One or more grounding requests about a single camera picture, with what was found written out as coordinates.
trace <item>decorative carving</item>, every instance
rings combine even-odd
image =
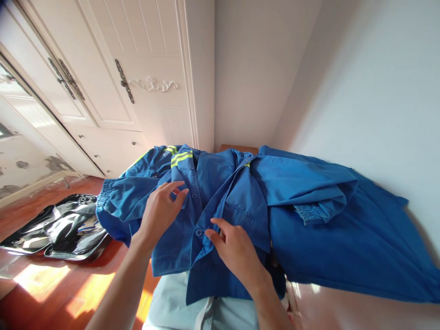
[[[170,87],[173,87],[174,89],[178,89],[179,86],[174,80],[171,80],[170,82],[166,82],[165,80],[162,82],[162,85],[160,86],[157,84],[156,78],[152,76],[147,77],[147,85],[144,84],[142,79],[138,80],[130,80],[128,83],[131,85],[136,85],[139,88],[142,88],[143,90],[146,90],[147,92],[161,92],[164,93],[170,89]]]

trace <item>wardrobe door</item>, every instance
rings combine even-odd
[[[16,5],[8,2],[0,13],[0,43],[15,58],[38,87],[48,107],[63,123],[96,126],[95,121],[73,93]]]
[[[183,2],[78,1],[107,66],[120,64],[148,141],[193,146],[177,15]]]
[[[20,4],[57,59],[61,59],[99,127],[140,131],[115,62],[103,61],[77,1],[29,0]]]

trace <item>peeling wall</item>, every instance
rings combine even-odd
[[[59,171],[73,169],[22,135],[0,139],[0,199]]]

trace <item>reflective stripe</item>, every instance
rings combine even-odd
[[[181,156],[181,157],[176,157],[174,161],[171,161],[171,168],[177,166],[177,163],[180,162],[181,160],[185,160],[186,158],[192,158],[193,152],[191,151],[191,153],[177,154],[176,156]]]
[[[171,158],[171,163],[172,163],[173,161],[175,161],[177,158],[180,158],[180,157],[183,156],[183,155],[186,155],[186,154],[192,154],[192,153],[193,153],[192,151],[187,151],[187,152],[184,152],[184,153],[181,153],[181,154],[174,155],[173,158]]]
[[[175,146],[168,146],[165,148],[165,151],[171,152],[171,155],[174,156],[177,153],[177,148]]]
[[[125,172],[127,172],[130,168],[132,168],[133,167],[133,165],[135,165],[138,161],[140,161],[146,154],[148,153],[148,151],[146,152],[146,153],[144,153],[142,156],[140,156],[133,164],[131,164],[125,171],[124,171],[124,173]]]

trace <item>wardrobe handle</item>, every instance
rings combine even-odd
[[[121,65],[119,64],[119,61],[117,59],[115,59],[115,63],[116,63],[116,67],[118,68],[119,74],[122,79],[121,86],[125,87],[127,94],[128,94],[128,97],[130,98],[130,101],[134,104],[133,95],[130,90],[130,86],[128,86],[127,79],[125,78],[124,71],[122,71]]]
[[[67,66],[64,64],[63,60],[62,59],[58,59],[58,60],[60,61],[61,68],[63,69],[64,73],[67,76],[67,79],[68,79],[67,82],[73,86],[73,88],[78,93],[79,97],[82,98],[83,100],[85,100],[83,94],[81,93],[81,90],[79,89],[79,87],[78,87],[77,83],[75,82],[75,80],[73,80],[73,77],[70,74],[70,71],[67,68]]]
[[[64,87],[67,89],[67,91],[69,92],[70,96],[72,97],[72,99],[76,99],[75,95],[73,95],[72,90],[70,89],[69,85],[67,84],[67,82],[64,80],[63,76],[61,75],[60,71],[58,70],[58,68],[55,66],[55,63],[52,61],[52,59],[50,57],[47,58],[49,60],[50,65],[52,65],[53,69],[56,72],[56,75],[58,76],[57,78],[57,82],[59,83],[63,83]]]
[[[3,70],[5,70],[6,72],[7,72],[7,75],[6,75],[6,79],[8,79],[8,80],[10,80],[10,81],[14,81],[14,82],[16,82],[29,96],[32,96],[29,92],[28,92],[28,90],[27,89],[25,89],[24,87],[23,87],[23,85],[21,85],[20,84],[20,82],[14,77],[14,76],[12,76],[11,75],[11,73],[9,72],[9,70],[8,69],[6,69],[4,66],[3,66],[3,64],[1,64],[0,63],[0,67],[2,67],[3,68]]]

